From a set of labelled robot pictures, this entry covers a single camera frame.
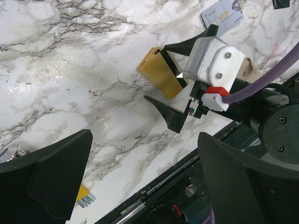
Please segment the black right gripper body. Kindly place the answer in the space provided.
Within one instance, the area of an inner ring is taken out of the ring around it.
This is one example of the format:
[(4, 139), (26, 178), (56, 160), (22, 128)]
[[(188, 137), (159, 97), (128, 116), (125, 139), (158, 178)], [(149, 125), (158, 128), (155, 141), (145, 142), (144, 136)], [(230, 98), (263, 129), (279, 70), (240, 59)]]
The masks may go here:
[(229, 92), (224, 87), (213, 87), (196, 81), (186, 107), (187, 115), (200, 119), (202, 115), (214, 112), (228, 119), (233, 119), (228, 111), (231, 104), (222, 102), (222, 97), (228, 95)]

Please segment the beige card holder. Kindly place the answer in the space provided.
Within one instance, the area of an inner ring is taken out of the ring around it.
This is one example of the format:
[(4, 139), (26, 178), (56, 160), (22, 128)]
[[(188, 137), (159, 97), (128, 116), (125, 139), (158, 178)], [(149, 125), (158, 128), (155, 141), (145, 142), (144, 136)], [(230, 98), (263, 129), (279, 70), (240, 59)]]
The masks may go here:
[(237, 78), (243, 81), (253, 83), (262, 76), (261, 72), (256, 68), (255, 63), (249, 57), (243, 60), (243, 63), (237, 74)]

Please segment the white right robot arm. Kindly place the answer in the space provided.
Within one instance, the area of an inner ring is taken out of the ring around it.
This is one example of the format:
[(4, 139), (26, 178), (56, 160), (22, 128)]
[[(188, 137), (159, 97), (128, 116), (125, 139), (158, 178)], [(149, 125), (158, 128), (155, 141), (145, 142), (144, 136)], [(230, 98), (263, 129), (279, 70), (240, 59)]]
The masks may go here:
[(154, 52), (165, 60), (180, 85), (194, 82), (183, 111), (147, 97), (163, 116), (168, 129), (180, 133), (188, 116), (212, 111), (251, 127), (268, 153), (286, 165), (299, 163), (299, 88), (274, 79), (299, 59), (294, 47), (265, 76), (237, 48), (217, 37), (210, 25), (189, 40), (165, 45)]

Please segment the gold card stack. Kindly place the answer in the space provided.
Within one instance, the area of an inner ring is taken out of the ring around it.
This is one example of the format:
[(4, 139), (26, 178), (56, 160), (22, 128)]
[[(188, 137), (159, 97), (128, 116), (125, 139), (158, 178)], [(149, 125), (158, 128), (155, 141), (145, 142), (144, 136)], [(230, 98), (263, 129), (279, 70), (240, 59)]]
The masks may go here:
[(153, 47), (135, 69), (167, 99), (175, 98), (188, 84), (173, 54), (163, 47)]

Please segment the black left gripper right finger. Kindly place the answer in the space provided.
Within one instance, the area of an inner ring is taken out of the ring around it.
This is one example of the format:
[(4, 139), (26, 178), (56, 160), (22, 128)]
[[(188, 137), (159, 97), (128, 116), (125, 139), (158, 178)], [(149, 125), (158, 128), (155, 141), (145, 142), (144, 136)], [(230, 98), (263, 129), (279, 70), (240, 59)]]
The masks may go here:
[(200, 133), (198, 150), (218, 224), (297, 224), (299, 173)]

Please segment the silver VIP card stack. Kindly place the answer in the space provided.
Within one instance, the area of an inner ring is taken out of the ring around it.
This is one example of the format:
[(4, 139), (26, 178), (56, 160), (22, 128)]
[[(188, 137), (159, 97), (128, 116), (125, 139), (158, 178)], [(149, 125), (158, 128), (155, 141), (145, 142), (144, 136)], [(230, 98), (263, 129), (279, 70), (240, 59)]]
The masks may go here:
[(204, 10), (201, 17), (206, 27), (214, 24), (225, 33), (240, 24), (243, 13), (238, 0), (220, 0)]

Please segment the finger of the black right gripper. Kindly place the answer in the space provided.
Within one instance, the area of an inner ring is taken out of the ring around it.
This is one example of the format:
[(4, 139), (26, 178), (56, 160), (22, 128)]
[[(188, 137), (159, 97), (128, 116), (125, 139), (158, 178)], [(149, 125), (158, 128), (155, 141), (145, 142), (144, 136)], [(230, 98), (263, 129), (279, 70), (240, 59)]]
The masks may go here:
[(189, 113), (189, 102), (187, 103), (186, 108), (183, 112), (150, 96), (144, 96), (144, 98), (148, 100), (150, 103), (152, 103), (160, 112), (169, 130), (172, 130), (176, 133), (181, 132)]
[(199, 34), (199, 35), (197, 35), (193, 38), (190, 38), (188, 40), (179, 42), (179, 43), (167, 44), (167, 45), (164, 46), (164, 49), (167, 50), (167, 51), (170, 51), (172, 53), (180, 54), (180, 55), (183, 55), (183, 56), (189, 56), (195, 42), (199, 38), (217, 36), (218, 29), (219, 29), (219, 26), (217, 26), (215, 24), (211, 24), (201, 34)]

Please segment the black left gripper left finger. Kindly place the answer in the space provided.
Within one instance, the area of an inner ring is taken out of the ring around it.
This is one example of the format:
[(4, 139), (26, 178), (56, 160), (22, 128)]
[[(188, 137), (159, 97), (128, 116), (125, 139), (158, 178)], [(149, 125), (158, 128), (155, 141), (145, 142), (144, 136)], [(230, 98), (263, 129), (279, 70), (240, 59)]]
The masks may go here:
[(70, 220), (93, 135), (81, 130), (0, 165), (2, 224), (64, 224)]

